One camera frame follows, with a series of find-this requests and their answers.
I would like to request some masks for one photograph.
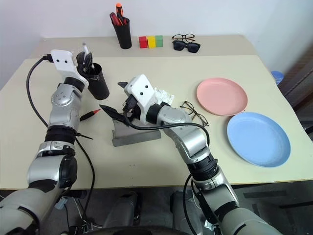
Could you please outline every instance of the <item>table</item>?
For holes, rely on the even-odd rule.
[[[203,36],[199,53],[174,51],[170,37],[164,37],[164,47],[139,49],[137,38],[133,47],[122,50],[116,38],[44,39],[14,73],[0,91],[0,188],[27,187],[26,174],[39,144],[44,141],[46,128],[32,111],[26,96],[25,80],[31,66],[51,49],[79,52],[86,42],[101,64],[110,96],[95,100],[86,89],[83,92],[81,114],[105,104],[122,110],[127,98],[120,81],[130,81],[145,74],[154,87],[175,95],[174,107],[188,100],[210,123],[210,149],[219,160],[231,184],[256,184],[313,179],[313,144],[304,132],[291,106],[280,93],[269,71],[243,36]],[[248,95],[246,111],[258,112],[275,120],[286,131],[291,142],[288,161],[277,168],[262,168],[241,159],[227,140],[226,127],[230,117],[213,115],[196,99],[196,88],[210,77],[224,77],[237,82]],[[48,120],[50,97],[61,77],[53,64],[41,63],[33,72],[31,94],[39,113]],[[155,141],[113,147],[113,122],[104,112],[81,123],[80,137],[89,153],[96,172],[95,188],[149,187],[183,185],[189,174],[175,149],[174,143],[162,133]],[[75,189],[89,188],[91,170],[76,146],[78,177]]]

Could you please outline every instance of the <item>sunglasses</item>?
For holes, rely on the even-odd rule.
[[[186,47],[189,52],[197,53],[200,48],[200,44],[186,43],[183,41],[176,40],[176,41],[173,41],[173,47],[174,47],[174,50],[183,50]]]
[[[186,40],[187,42],[189,43],[192,43],[195,41],[195,35],[194,34],[191,34],[191,33],[188,33],[188,34],[176,34],[172,37],[173,40],[179,40],[179,41],[182,41],[182,40]]]
[[[199,114],[190,102],[184,101],[184,103],[180,105],[180,108],[184,109],[188,115],[193,114],[193,117],[191,118],[192,122],[198,123],[204,127],[209,126],[206,118],[202,114]]]

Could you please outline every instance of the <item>pen holder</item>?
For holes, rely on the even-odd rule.
[[[92,73],[85,73],[80,65],[77,67],[77,70],[80,75],[89,81],[88,90],[93,97],[98,100],[106,99],[110,92],[103,77],[102,67],[97,63],[93,63],[93,66],[94,70]]]
[[[128,20],[128,24],[122,26],[113,25],[119,45],[122,49],[129,49],[132,47],[131,31],[129,24],[130,22]]]

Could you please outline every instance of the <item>black joint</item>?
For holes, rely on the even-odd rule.
[[[146,121],[149,123],[152,123],[152,124],[156,124],[157,123],[157,115],[159,114],[162,107],[163,106],[161,106],[159,104],[152,105],[147,112]]]
[[[206,218],[206,220],[211,224],[216,224],[217,219],[212,212],[211,208],[209,207],[208,203],[206,202],[206,199],[204,198],[203,194],[201,192],[198,192],[196,194],[196,197],[199,201],[200,207],[202,209],[202,212]]]
[[[85,84],[82,81],[73,77],[67,77],[64,81],[64,84],[72,85],[76,87],[80,92],[83,92],[83,89],[85,87]]]
[[[54,189],[56,184],[57,182],[54,180],[37,180],[31,182],[28,188],[36,188],[41,190],[42,192],[49,192]]]
[[[136,98],[131,94],[125,101],[125,106],[123,107],[123,111],[129,112],[137,105],[138,101]]]
[[[163,101],[161,102],[160,105],[161,105],[162,107],[163,107],[163,106],[171,106],[171,105],[169,105],[168,103],[165,103],[165,102],[163,102]]]
[[[214,159],[211,153],[200,162],[187,164],[187,166],[193,179],[197,181],[208,180],[219,172],[217,160]]]
[[[45,136],[46,141],[64,141],[71,144],[75,142],[76,131],[71,127],[62,125],[50,126]]]
[[[28,214],[29,216],[31,216],[33,218],[33,221],[35,222],[35,224],[37,225],[37,227],[39,227],[39,219],[36,216],[36,214],[34,212],[32,212],[30,209],[27,209],[25,207],[20,206],[18,208],[18,210],[25,212],[26,214]]]
[[[240,226],[239,228],[236,229],[234,235],[237,235],[239,233],[239,231],[244,228],[246,226],[246,224],[243,224],[242,226]]]
[[[237,208],[239,208],[239,206],[237,205],[235,201],[227,202],[224,205],[217,208],[216,211],[214,211],[214,214],[219,219],[219,221],[222,222],[227,213]]]
[[[71,156],[75,156],[75,150],[72,149],[70,146],[68,145],[63,145],[63,149],[62,150],[49,150],[49,151],[43,151],[43,157],[47,157],[47,156],[57,156],[57,155],[71,155]]]
[[[64,156],[59,169],[60,188],[72,186],[77,179],[77,161],[73,156]]]
[[[125,88],[128,84],[128,82],[118,82],[117,83],[121,88]]]

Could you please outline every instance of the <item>red tool handle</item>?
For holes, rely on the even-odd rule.
[[[110,14],[110,18],[111,18],[111,21],[112,21],[113,25],[122,26],[121,22],[118,20],[116,14],[114,12],[112,12]]]

